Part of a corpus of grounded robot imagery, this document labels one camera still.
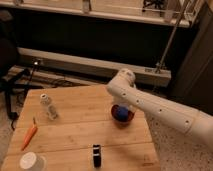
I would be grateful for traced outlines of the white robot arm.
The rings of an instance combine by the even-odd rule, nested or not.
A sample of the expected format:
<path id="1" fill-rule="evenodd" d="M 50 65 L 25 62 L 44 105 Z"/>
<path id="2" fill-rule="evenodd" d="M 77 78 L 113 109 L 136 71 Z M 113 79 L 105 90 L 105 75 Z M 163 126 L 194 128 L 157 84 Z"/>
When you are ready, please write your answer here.
<path id="1" fill-rule="evenodd" d="M 135 86 L 135 74 L 127 68 L 120 69 L 109 81 L 106 89 L 121 103 L 152 114 L 182 134 L 206 144 L 213 151 L 213 116 L 138 90 Z"/>

